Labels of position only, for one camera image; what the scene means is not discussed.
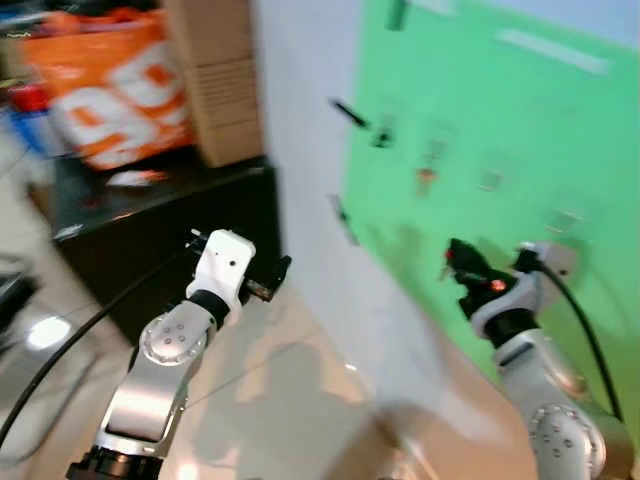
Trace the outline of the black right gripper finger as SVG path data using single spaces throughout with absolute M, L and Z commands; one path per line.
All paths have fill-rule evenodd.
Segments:
M 456 275 L 490 276 L 494 269 L 474 244 L 456 239 Z
M 444 252 L 445 270 L 454 283 L 468 284 L 470 264 L 474 260 L 474 247 L 462 239 L 451 239 Z

